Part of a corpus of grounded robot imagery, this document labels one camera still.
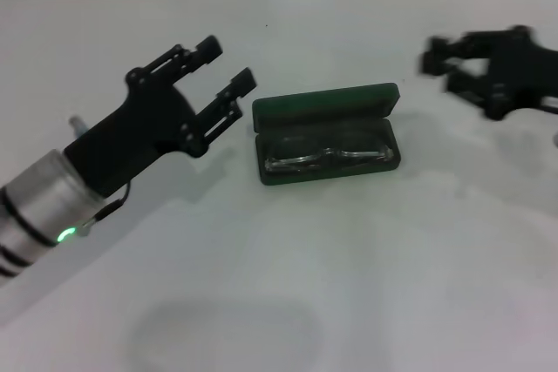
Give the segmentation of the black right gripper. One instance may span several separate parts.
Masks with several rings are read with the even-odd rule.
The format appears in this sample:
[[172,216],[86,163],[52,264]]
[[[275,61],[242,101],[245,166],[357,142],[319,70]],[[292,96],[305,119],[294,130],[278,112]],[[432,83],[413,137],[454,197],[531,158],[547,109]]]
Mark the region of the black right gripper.
[[[445,77],[445,91],[502,120],[520,109],[557,113],[557,52],[538,45],[531,29],[471,31],[460,38],[431,37],[419,72]],[[458,62],[488,59],[485,84]]]

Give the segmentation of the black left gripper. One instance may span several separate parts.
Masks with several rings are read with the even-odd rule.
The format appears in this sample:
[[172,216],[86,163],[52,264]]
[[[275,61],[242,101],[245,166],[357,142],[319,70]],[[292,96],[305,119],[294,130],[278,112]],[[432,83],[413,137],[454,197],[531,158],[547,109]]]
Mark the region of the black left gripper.
[[243,69],[197,115],[174,83],[221,54],[215,36],[193,51],[176,44],[128,78],[124,103],[64,149],[85,184],[107,198],[167,153],[205,154],[242,117],[237,100],[256,88],[253,73]]

